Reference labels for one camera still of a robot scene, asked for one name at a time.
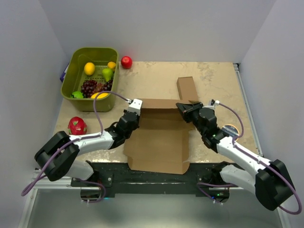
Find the wooden tabletop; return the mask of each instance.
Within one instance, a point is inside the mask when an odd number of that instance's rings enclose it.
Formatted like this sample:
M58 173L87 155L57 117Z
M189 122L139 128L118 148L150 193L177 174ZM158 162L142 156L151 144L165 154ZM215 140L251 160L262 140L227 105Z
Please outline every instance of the wooden tabletop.
M117 92L124 97L179 99L176 86L178 77L192 76L200 101L207 104L209 100L219 100L233 108L242 118L245 127L243 138L238 143L257 153L247 110L239 88L237 76L232 63L217 62L134 62L131 69L120 67ZM118 121L123 115L127 103L117 98L114 108L107 113L99 113L104 127ZM69 120L79 116L88 126L87 133L100 131L100 126L93 112L79 112L67 100L63 100L55 132L66 131ZM219 127L232 124L240 130L238 119L229 110L218 106L216 116ZM112 150L98 150L77 157L77 160L92 162L127 162L123 155L124 146ZM216 154L202 142L197 131L190 131L190 162L222 162L228 158Z

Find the plastic container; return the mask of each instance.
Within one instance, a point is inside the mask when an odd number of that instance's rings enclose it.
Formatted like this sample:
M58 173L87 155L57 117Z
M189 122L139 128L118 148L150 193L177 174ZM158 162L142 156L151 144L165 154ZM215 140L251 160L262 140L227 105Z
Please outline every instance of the plastic container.
M112 48L105 47L84 47L77 50L71 59L70 65L68 67L66 77L63 81L61 87L61 94L66 99L69 100L72 105L79 111L93 111L93 99L91 98L71 98L71 94L74 91L80 91L81 85L85 80L93 79L97 82L105 83L102 76L102 70L107 68L108 62L115 62L116 69L113 76L112 90L116 92L119 69L118 69L118 53ZM92 62L95 65L95 72L92 76L87 76L84 73L85 64ZM96 109L98 112L108 112L115 104L116 96L109 94L102 99L96 100Z

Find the yellow fruit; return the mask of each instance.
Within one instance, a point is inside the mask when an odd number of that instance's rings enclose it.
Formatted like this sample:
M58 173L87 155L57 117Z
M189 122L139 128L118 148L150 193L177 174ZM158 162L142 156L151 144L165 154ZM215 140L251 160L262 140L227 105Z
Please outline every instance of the yellow fruit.
M108 63L108 68L110 68L111 70L115 71L116 63L115 62L109 62Z
M95 65L93 63L87 63L84 68L86 75L91 76L95 71Z
M97 94L99 94L99 93L93 94L93 95L91 96L91 98L92 98L92 99L95 99L95 97L97 96ZM109 93L100 94L100 95L97 97L97 99L104 98L104 97L106 97L108 94L109 94Z

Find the white wall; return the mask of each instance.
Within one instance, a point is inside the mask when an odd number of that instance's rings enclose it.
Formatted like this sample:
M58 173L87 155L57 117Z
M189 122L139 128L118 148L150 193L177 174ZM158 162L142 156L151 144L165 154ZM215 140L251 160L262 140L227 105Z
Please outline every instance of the white wall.
M303 12L302 0L277 0L240 70L263 153L284 161L304 203ZM290 220L303 227L304 213Z
M240 62L275 0L40 0L68 56L116 48L138 61Z
M34 155L52 134L68 59L38 0L0 2L0 227L17 227Z

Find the red fruit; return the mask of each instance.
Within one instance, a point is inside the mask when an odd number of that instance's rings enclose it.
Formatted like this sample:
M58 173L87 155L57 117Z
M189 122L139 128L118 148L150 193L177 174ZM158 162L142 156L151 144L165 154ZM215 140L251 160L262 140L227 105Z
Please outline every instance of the red fruit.
M80 117L73 117L68 123L68 133L73 135L86 134L86 124Z
M132 59L128 56L124 56L121 60L122 67L125 69L130 69L132 66Z

